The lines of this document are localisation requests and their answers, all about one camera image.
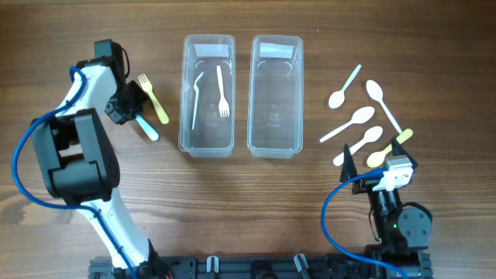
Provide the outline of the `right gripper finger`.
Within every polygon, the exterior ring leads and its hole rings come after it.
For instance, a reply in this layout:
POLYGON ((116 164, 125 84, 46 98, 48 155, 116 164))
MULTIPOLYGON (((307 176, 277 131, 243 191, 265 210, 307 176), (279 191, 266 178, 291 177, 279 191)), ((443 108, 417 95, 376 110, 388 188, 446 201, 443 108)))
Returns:
POLYGON ((416 160, 401 146, 396 138, 391 139, 391 147, 392 147, 392 155, 394 157, 397 156, 405 156, 412 163, 412 168, 415 169, 418 166, 416 160))
POLYGON ((353 155, 348 144, 344 145, 343 148, 343 164, 340 175, 340 182, 346 182, 351 178, 357 176, 357 169, 353 161, 353 155))

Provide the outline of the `yellow plastic fork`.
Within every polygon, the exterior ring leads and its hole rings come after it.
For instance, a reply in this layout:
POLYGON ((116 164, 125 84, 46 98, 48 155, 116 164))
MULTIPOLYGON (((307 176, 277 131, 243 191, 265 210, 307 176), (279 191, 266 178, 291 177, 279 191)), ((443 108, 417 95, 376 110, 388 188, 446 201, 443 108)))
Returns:
POLYGON ((154 94, 153 85, 150 82, 150 80, 148 79, 148 77, 145 74, 140 74, 138 76, 138 80, 139 80, 139 84, 140 84, 141 88, 148 94, 148 96, 152 102, 152 106, 155 109, 155 112, 156 112, 160 122, 164 125, 168 124, 170 121, 169 116, 165 112, 165 110, 162 107, 162 105, 160 104, 160 102, 158 101, 156 95, 154 94))

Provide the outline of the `yellow plastic spoon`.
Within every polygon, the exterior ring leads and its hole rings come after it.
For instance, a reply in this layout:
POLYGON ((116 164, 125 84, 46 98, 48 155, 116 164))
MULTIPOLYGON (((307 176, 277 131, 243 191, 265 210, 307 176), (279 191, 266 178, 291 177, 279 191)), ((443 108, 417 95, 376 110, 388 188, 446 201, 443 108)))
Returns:
MULTIPOLYGON (((405 129, 395 139, 400 144, 402 144, 403 142, 405 142, 406 140, 408 140, 412 136, 413 136, 413 131, 411 129, 405 129)), ((367 166, 370 168, 379 167, 384 162, 386 155, 389 154, 391 151, 392 151, 392 144, 390 143, 383 150, 372 153, 367 158, 367 166)))

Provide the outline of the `white plastic spoon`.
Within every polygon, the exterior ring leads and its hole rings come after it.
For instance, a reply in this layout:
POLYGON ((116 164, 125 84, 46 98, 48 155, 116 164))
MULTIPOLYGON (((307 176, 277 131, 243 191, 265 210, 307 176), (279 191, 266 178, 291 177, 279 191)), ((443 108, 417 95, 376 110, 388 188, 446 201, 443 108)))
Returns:
MULTIPOLYGON (((369 128, 364 133, 363 138, 360 141, 349 147, 350 153, 354 155, 355 152, 357 152, 361 147, 363 147, 367 143, 373 143, 377 141, 382 136, 383 131, 384 130, 381 126, 374 126, 369 128)), ((344 163, 344 153, 341 153, 338 156, 336 156, 333 159, 332 163, 335 166, 341 166, 344 163)))

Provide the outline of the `light blue plastic fork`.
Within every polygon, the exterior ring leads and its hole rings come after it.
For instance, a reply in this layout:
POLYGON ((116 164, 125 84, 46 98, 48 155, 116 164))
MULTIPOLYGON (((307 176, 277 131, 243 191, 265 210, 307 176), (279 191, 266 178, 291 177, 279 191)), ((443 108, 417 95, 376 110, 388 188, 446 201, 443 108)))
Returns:
POLYGON ((159 133, 141 115, 136 116, 136 121, 150 140, 158 141, 159 133))

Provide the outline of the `cream white spoon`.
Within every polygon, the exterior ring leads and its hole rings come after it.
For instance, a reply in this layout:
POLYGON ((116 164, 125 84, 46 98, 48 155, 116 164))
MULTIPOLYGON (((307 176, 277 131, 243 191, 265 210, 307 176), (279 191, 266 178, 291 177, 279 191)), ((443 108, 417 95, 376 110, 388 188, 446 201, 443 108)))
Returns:
POLYGON ((365 106, 363 108, 357 109, 352 114, 352 117, 351 117, 351 119, 348 122, 342 124, 338 128, 336 128, 333 131, 331 131, 331 132, 327 133, 326 135, 324 135, 319 140, 319 142, 320 143, 323 143, 326 140, 329 140, 330 138, 334 137, 335 135, 337 135, 338 133, 342 132, 344 129, 348 128, 349 126, 351 126, 353 124, 363 124, 363 123, 367 122, 368 120, 370 120, 372 118, 372 116, 374 115, 374 113, 375 113, 375 108, 373 108, 372 106, 365 106))

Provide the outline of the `small white plastic fork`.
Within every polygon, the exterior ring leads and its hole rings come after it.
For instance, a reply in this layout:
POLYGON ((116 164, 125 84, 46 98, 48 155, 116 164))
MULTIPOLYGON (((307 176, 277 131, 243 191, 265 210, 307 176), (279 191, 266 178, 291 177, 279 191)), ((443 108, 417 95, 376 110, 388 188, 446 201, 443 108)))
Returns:
POLYGON ((217 79, 218 79, 218 86, 219 86, 219 94, 220 94, 220 99, 219 99, 219 113, 221 117, 229 117, 229 103, 226 100, 225 93, 224 93, 224 85, 223 85, 223 79, 222 79, 222 69, 221 66, 218 65, 216 67, 216 73, 217 73, 217 79))

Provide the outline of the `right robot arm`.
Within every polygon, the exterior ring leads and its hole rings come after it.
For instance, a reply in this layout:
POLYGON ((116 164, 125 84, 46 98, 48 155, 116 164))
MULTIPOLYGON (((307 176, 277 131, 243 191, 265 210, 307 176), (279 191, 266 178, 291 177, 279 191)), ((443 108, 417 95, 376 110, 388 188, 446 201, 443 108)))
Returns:
POLYGON ((377 245, 368 245, 365 256, 390 264, 410 278, 432 278, 429 247, 432 214, 419 203, 403 202, 398 190, 411 184, 418 163, 393 139, 393 156, 384 163, 382 177, 353 182, 354 195, 366 194, 373 216, 377 245))

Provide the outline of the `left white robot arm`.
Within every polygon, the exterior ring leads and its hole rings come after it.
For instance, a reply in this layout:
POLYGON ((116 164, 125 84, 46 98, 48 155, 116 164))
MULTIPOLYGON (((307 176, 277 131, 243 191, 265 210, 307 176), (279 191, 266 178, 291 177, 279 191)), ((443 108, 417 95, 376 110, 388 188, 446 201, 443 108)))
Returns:
POLYGON ((94 58, 70 68, 65 99, 33 120, 24 137, 32 140, 49 194, 63 200, 61 209, 81 213, 110 252, 114 278, 172 278, 124 205, 119 162, 101 121, 136 119, 148 97, 128 81, 129 58, 117 42, 100 40, 94 48, 94 58))

